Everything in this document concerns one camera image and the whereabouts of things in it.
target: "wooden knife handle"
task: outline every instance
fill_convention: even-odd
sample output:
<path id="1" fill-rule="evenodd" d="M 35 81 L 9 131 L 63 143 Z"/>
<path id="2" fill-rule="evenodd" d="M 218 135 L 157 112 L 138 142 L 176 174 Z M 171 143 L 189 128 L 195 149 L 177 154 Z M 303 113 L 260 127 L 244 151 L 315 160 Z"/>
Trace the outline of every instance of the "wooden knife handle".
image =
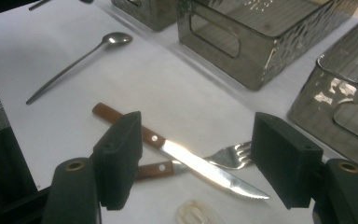
<path id="1" fill-rule="evenodd" d="M 172 161 L 164 161 L 164 162 L 139 166 L 136 180 L 164 177 L 173 174 L 174 174 L 174 170 L 173 170 Z"/>
<path id="2" fill-rule="evenodd" d="M 116 120 L 122 116 L 122 114 L 117 112 L 115 109 L 103 103 L 98 103 L 94 106 L 94 108 L 92 108 L 92 113 L 111 123 L 115 123 Z M 165 142 L 164 137 L 151 131 L 145 126 L 142 126 L 142 137 L 149 146 L 155 149 L 160 149 Z"/>

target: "clear plastic bin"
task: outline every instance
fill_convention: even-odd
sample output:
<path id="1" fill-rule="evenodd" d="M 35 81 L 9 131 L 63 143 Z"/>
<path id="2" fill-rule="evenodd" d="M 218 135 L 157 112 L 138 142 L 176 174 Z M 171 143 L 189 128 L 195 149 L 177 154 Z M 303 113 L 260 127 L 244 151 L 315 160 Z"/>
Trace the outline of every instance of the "clear plastic bin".
<path id="1" fill-rule="evenodd" d="M 180 41 L 259 90 L 346 21 L 358 0 L 177 0 Z"/>
<path id="2" fill-rule="evenodd" d="M 358 24 L 319 57 L 288 116 L 358 162 Z"/>
<path id="3" fill-rule="evenodd" d="M 112 4 L 154 31 L 176 22 L 175 0 L 112 0 Z"/>

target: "steak knife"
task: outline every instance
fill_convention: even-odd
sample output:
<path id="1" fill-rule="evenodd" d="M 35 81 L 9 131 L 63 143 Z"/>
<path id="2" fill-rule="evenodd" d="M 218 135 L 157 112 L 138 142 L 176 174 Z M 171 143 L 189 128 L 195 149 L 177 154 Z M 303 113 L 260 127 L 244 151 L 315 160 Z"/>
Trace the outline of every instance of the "steak knife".
<path id="1" fill-rule="evenodd" d="M 101 103 L 94 106 L 92 112 L 93 114 L 104 119 L 106 118 L 106 120 L 110 122 L 114 122 L 121 117 L 121 114 L 115 109 Z M 165 139 L 161 135 L 154 133 L 146 127 L 143 127 L 142 131 L 144 136 L 143 139 L 148 145 L 158 149 L 159 151 L 167 153 L 182 164 L 186 165 L 195 173 L 214 182 L 217 186 L 243 197 L 269 199 L 269 196 L 265 192 L 192 154 L 185 147 Z"/>

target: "table surface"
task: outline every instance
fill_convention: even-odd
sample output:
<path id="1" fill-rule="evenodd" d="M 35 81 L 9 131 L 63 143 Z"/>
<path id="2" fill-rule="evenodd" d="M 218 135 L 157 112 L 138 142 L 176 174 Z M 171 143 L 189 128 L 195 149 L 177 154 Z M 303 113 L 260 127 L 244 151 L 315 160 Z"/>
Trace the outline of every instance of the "table surface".
<path id="1" fill-rule="evenodd" d="M 50 185 L 61 162 L 88 157 L 107 131 L 109 124 L 91 113 L 100 102 L 122 113 L 141 111 L 144 126 L 199 156 L 249 141 L 257 111 L 290 123 L 287 111 L 316 58 L 358 22 L 351 18 L 261 91 L 249 91 L 181 45 L 176 24 L 152 32 L 107 0 L 92 5 L 51 1 L 32 12 L 28 7 L 0 14 L 0 99 L 39 189 Z M 111 32 L 134 39 L 117 49 L 97 50 L 32 105 L 25 104 Z M 324 158 L 337 157 L 318 144 Z M 144 146 L 140 163 L 167 159 Z M 231 173 L 271 199 L 242 199 L 187 173 L 135 183 L 124 209 L 102 209 L 103 223 L 175 223 L 177 209 L 190 200 L 209 206 L 219 223 L 313 223 L 312 205 L 286 210 L 255 166 Z"/>

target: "spoon handle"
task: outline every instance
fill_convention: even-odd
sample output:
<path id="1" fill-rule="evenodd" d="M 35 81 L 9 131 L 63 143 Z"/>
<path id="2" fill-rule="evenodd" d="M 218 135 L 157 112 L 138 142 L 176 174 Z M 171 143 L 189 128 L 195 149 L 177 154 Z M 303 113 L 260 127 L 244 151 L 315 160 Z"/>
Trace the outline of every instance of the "spoon handle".
<path id="1" fill-rule="evenodd" d="M 31 6 L 30 8 L 28 8 L 30 11 L 34 10 L 37 7 L 40 7 L 42 5 L 44 5 L 46 2 L 49 2 L 50 0 L 41 0 L 40 2 L 34 4 L 33 6 Z"/>
<path id="2" fill-rule="evenodd" d="M 77 59 L 74 63 L 69 64 L 69 66 L 67 66 L 66 68 L 64 68 L 59 74 L 57 74 L 55 77 L 51 78 L 45 85 L 43 85 L 39 90 L 37 90 L 34 95 L 31 96 L 31 98 L 29 100 L 27 100 L 26 104 L 30 105 L 31 103 L 33 103 L 37 98 L 39 98 L 39 96 L 41 96 L 43 94 L 43 92 L 45 91 L 45 89 L 50 86 L 54 81 L 56 81 L 59 77 L 61 77 L 63 74 L 65 74 L 67 71 L 69 71 L 69 69 L 73 68 L 75 65 L 77 65 L 78 63 L 80 63 L 80 61 L 82 61 L 83 59 L 85 59 L 87 56 L 91 55 L 92 52 L 94 52 L 95 50 L 97 50 L 104 42 L 101 42 L 97 47 L 95 47 L 94 49 L 92 49 L 90 52 L 88 52 L 87 54 L 83 55 L 81 58 Z"/>

